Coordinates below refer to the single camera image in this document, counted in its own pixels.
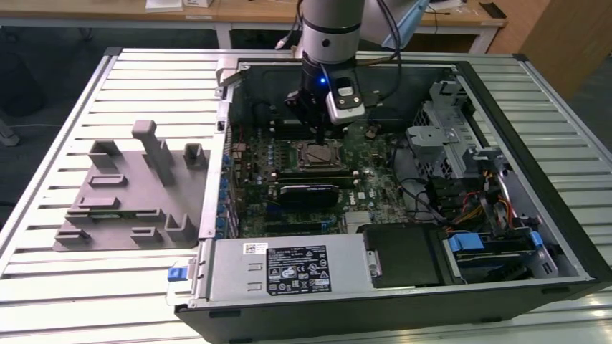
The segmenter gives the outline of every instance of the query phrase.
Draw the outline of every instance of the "barcode sticker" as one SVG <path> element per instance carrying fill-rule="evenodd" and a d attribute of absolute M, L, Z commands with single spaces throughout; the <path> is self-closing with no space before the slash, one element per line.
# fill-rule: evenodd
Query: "barcode sticker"
<path fill-rule="evenodd" d="M 184 16 L 184 18 L 191 20 L 212 20 L 212 16 Z"/>
<path fill-rule="evenodd" d="M 243 244 L 243 254 L 265 254 L 265 250 L 268 249 L 267 242 L 253 242 Z"/>

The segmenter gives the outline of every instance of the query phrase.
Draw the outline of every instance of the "aluminum slotted table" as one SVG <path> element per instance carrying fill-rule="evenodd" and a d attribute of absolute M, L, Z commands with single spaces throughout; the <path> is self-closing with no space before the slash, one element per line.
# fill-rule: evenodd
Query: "aluminum slotted table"
<path fill-rule="evenodd" d="M 115 139 L 120 149 L 139 149 L 131 125 L 148 119 L 157 122 L 157 136 L 168 140 L 171 149 L 185 143 L 200 143 L 207 149 L 215 141 L 221 106 L 215 95 L 219 60 L 237 57 L 289 55 L 123 49 L 103 58 L 0 233 L 3 343 L 204 342 L 175 317 L 165 298 L 168 267 L 195 256 L 195 249 L 59 253 L 51 248 L 91 166 L 87 151 L 93 140 Z M 407 54 L 404 58 L 472 63 L 604 258 L 612 259 L 612 157 L 532 65 L 505 55 Z M 487 125 L 479 124 L 493 142 Z M 188 292 L 189 282 L 177 288 Z M 445 343 L 608 343 L 608 292 L 553 303 L 508 322 L 291 343 L 405 343 L 440 338 Z"/>

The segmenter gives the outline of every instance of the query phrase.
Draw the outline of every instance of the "blue latch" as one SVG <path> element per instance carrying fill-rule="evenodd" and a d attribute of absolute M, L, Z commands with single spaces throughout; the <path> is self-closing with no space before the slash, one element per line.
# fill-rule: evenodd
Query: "blue latch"
<path fill-rule="evenodd" d="M 168 282 L 188 280 L 188 267 L 172 267 L 168 269 Z"/>
<path fill-rule="evenodd" d="M 451 250 L 453 252 L 467 249 L 485 248 L 485 245 L 481 243 L 480 236 L 476 233 L 457 233 L 448 240 L 448 244 L 451 245 Z"/>
<path fill-rule="evenodd" d="M 544 240 L 543 240 L 543 237 L 539 235 L 539 232 L 532 231 L 529 233 L 529 236 L 532 238 L 532 241 L 533 241 L 533 244 L 536 245 L 536 247 L 544 246 Z"/>

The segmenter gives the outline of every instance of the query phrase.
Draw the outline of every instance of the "gray plastic part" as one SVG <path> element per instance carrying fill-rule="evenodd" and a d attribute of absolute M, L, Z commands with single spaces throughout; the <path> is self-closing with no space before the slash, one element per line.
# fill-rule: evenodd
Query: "gray plastic part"
<path fill-rule="evenodd" d="M 83 197 L 76 204 L 79 208 L 88 209 L 116 209 L 120 202 L 117 197 Z"/>
<path fill-rule="evenodd" d="M 155 227 L 133 227 L 131 238 L 136 244 L 155 244 L 161 241 L 160 232 Z"/>
<path fill-rule="evenodd" d="M 201 170 L 208 167 L 207 157 L 199 144 L 188 143 L 184 145 L 183 159 L 189 170 Z"/>
<path fill-rule="evenodd" d="M 116 172 L 113 158 L 121 155 L 121 151 L 111 140 L 100 140 L 92 144 L 89 149 L 89 159 L 97 169 L 105 173 Z"/>
<path fill-rule="evenodd" d="M 127 178 L 123 174 L 107 174 L 103 176 L 91 176 L 87 179 L 87 183 L 93 188 L 100 188 L 104 186 L 125 186 Z"/>
<path fill-rule="evenodd" d="M 191 222 L 189 216 L 183 215 L 181 222 L 177 223 L 172 215 L 165 219 L 165 232 L 176 242 L 192 240 L 196 236 L 196 228 Z"/>
<path fill-rule="evenodd" d="M 77 228 L 60 230 L 56 235 L 56 240 L 65 245 L 85 244 L 89 239 L 88 233 Z"/>
<path fill-rule="evenodd" d="M 116 147 L 111 141 L 93 144 L 96 152 L 107 154 L 116 171 L 108 173 L 107 163 L 101 169 L 92 165 L 57 232 L 53 250 L 196 246 L 209 151 L 201 150 L 200 145 L 189 145 L 184 150 L 167 149 L 164 156 L 165 142 L 157 139 L 153 142 L 157 150 L 147 154 L 141 150 L 113 151 L 108 149 Z M 147 164 L 152 156 L 157 162 L 175 162 L 164 164 L 175 180 L 169 186 L 160 182 L 159 170 Z"/>
<path fill-rule="evenodd" d="M 132 136 L 143 143 L 147 151 L 147 162 L 157 172 L 157 177 L 164 186 L 175 184 L 175 175 L 172 174 L 171 166 L 175 160 L 171 151 L 165 146 L 165 141 L 159 141 L 155 137 L 155 129 L 157 125 L 152 120 L 137 120 L 132 127 Z"/>

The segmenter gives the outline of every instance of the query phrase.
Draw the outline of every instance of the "power supply label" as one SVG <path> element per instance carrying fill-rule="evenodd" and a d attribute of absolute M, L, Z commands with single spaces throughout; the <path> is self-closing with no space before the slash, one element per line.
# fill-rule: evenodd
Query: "power supply label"
<path fill-rule="evenodd" d="M 325 246 L 268 249 L 265 260 L 272 296 L 332 291 Z"/>

